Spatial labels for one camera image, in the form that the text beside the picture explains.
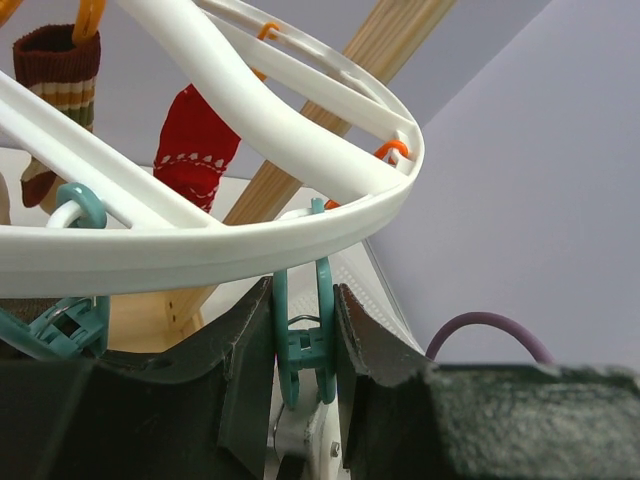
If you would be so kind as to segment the white round clip hanger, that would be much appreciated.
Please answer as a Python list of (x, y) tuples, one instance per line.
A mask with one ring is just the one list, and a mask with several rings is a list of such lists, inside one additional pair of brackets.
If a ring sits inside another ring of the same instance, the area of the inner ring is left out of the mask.
[(131, 15), (218, 115), (279, 168), (335, 200), (306, 216), (227, 226), (153, 178), (13, 78), (1, 79), (1, 127), (120, 222), (72, 229), (63, 208), (44, 227), (1, 230), (1, 293), (62, 297), (207, 286), (303, 264), (388, 224), (423, 164), (420, 126), (374, 76), (241, 1), (125, 1)]

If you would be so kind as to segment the wooden hanger rack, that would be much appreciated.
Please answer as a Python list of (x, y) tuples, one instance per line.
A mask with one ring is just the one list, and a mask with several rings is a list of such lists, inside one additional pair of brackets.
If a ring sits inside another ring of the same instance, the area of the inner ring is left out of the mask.
[(359, 242), (399, 211), (421, 129), (388, 82), (451, 10), (380, 1), (343, 52), (242, 1), (126, 1), (131, 15), (264, 163), (221, 224), (175, 230), (126, 263), (119, 294), (168, 293), (189, 318), (212, 289)]

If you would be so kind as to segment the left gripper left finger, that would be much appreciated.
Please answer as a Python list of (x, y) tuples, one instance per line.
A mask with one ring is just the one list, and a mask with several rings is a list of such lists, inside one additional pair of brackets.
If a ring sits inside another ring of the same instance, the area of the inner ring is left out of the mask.
[(259, 479), (272, 281), (157, 354), (1, 365), (5, 479)]

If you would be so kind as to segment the maroon striped beige sock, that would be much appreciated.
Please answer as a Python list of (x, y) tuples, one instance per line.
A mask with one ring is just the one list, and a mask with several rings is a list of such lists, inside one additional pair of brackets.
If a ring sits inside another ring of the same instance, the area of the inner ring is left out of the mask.
[[(16, 80), (88, 131), (93, 130), (101, 37), (77, 46), (72, 24), (45, 25), (16, 40), (13, 66)], [(52, 213), (56, 191), (66, 181), (33, 157), (20, 178), (22, 203)]]

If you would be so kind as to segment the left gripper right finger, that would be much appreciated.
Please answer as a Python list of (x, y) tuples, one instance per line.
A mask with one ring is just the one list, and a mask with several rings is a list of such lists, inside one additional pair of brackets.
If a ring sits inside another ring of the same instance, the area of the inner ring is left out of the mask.
[(441, 365), (335, 293), (343, 464), (355, 479), (635, 479), (626, 368)]

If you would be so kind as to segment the red white patterned sock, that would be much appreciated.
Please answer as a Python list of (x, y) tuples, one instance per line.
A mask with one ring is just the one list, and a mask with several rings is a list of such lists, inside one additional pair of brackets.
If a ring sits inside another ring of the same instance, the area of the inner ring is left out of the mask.
[(174, 98), (162, 126), (153, 176), (205, 212), (241, 138), (188, 85)]

